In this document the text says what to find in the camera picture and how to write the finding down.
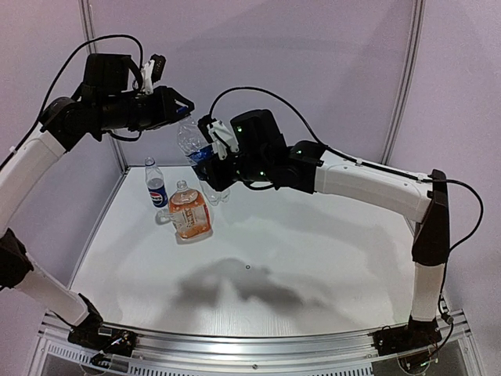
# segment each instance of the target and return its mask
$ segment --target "pepsi logo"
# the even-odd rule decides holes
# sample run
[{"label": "pepsi logo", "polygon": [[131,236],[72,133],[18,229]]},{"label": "pepsi logo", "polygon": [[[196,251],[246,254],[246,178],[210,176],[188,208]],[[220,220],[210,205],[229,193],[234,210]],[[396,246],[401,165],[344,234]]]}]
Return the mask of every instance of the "pepsi logo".
[{"label": "pepsi logo", "polygon": [[164,197],[157,192],[150,192],[150,197],[155,205],[160,205],[164,202]]}]

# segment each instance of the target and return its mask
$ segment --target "white wall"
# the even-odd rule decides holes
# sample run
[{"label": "white wall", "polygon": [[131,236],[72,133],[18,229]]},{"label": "white wall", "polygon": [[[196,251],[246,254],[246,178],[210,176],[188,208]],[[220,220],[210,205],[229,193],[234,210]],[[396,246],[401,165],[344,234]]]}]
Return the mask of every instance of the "white wall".
[{"label": "white wall", "polygon": [[[133,34],[144,44],[146,57],[167,57],[162,83],[195,102],[196,118],[227,88],[261,86],[297,106],[326,143],[381,159],[413,0],[91,3],[97,35]],[[115,46],[129,51],[131,43]],[[229,121],[263,107],[273,111],[288,143],[310,139],[290,110],[263,94],[232,93],[214,115]],[[184,163],[176,129],[146,132],[138,143],[124,145],[128,161],[140,165],[152,154],[162,164]]]},{"label": "white wall", "polygon": [[[0,159],[30,128],[50,82],[83,42],[78,1],[2,2],[0,23]],[[81,81],[85,51],[61,77],[52,98]],[[67,283],[119,176],[108,142],[86,137],[34,188],[11,228],[49,272]],[[0,374],[20,376],[44,309],[16,291],[0,293]]]},{"label": "white wall", "polygon": [[[485,221],[451,256],[447,296],[463,308],[490,375],[501,372],[501,2],[426,4],[416,71],[391,164],[475,187]],[[452,241],[478,215],[473,196],[450,188]]]}]

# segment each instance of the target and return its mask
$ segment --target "white table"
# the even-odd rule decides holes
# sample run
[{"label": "white table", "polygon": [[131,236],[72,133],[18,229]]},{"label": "white table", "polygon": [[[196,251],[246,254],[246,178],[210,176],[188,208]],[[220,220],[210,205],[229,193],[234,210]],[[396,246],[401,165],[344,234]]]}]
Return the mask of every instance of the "white table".
[{"label": "white table", "polygon": [[[179,179],[199,189],[191,168],[162,169],[169,194]],[[173,225],[154,221],[143,168],[132,168],[72,290],[105,321],[183,334],[325,334],[408,320],[413,239],[400,215],[240,183],[210,210],[212,237],[177,244]]]}]

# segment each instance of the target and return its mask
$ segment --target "white arm segment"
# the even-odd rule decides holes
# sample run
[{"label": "white arm segment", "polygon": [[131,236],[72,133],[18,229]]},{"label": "white arm segment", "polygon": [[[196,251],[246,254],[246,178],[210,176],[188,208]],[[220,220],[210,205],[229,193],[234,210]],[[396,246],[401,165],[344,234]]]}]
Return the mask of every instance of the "white arm segment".
[{"label": "white arm segment", "polygon": [[[49,132],[40,132],[40,127],[38,124],[37,130],[0,171],[0,237],[5,235],[9,220],[33,186],[66,152]],[[31,258],[30,261],[34,271],[28,272],[15,289],[30,295],[66,322],[80,324],[88,315],[87,305]]]},{"label": "white arm segment", "polygon": [[[433,190],[431,183],[420,183],[357,165],[330,152],[325,152],[322,160],[323,166],[316,170],[316,192],[350,197],[400,213],[414,222],[423,221],[431,202],[428,197],[428,191]],[[410,175],[418,177],[421,174],[410,173]],[[424,266],[416,263],[415,265],[411,316],[418,321],[432,321],[437,314],[445,264]]]},{"label": "white arm segment", "polygon": [[155,67],[155,61],[150,60],[147,63],[145,63],[141,69],[141,75],[142,75],[141,91],[143,91],[148,96],[153,94],[153,83],[151,81],[151,75],[153,73],[154,67]]},{"label": "white arm segment", "polygon": [[329,151],[321,159],[324,163],[316,169],[316,192],[350,197],[397,212],[414,222],[423,221],[431,202],[427,196],[428,191],[432,191],[431,183],[420,183],[357,165]]},{"label": "white arm segment", "polygon": [[432,321],[437,316],[437,302],[445,264],[424,266],[415,262],[414,297],[411,316],[416,321]]},{"label": "white arm segment", "polygon": [[27,253],[34,271],[28,272],[16,290],[31,296],[71,325],[78,326],[88,316],[88,307],[74,292],[46,273]]},{"label": "white arm segment", "polygon": [[0,172],[0,237],[11,217],[42,175],[66,152],[40,123],[30,138]]}]

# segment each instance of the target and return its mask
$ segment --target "plastic bottle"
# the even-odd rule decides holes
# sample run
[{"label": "plastic bottle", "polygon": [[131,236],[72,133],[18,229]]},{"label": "plastic bottle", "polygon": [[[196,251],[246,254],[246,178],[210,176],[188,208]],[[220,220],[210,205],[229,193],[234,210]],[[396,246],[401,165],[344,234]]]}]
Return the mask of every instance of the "plastic bottle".
[{"label": "plastic bottle", "polygon": [[[209,145],[196,126],[195,121],[190,116],[179,122],[178,145],[186,155],[186,159],[191,166],[195,166],[198,161],[212,156],[211,145]],[[206,181],[199,180],[199,182],[202,192],[204,192],[205,197],[211,205],[216,206],[220,201],[228,202],[230,194],[229,188],[222,192],[218,192]]]},{"label": "plastic bottle", "polygon": [[169,211],[177,235],[182,240],[193,239],[211,231],[211,218],[204,197],[189,188],[186,181],[178,181],[178,190],[169,200]]},{"label": "plastic bottle", "polygon": [[151,201],[157,208],[157,219],[161,223],[168,222],[171,219],[168,209],[168,196],[165,191],[164,174],[155,164],[152,157],[144,160],[146,186],[150,192]]}]

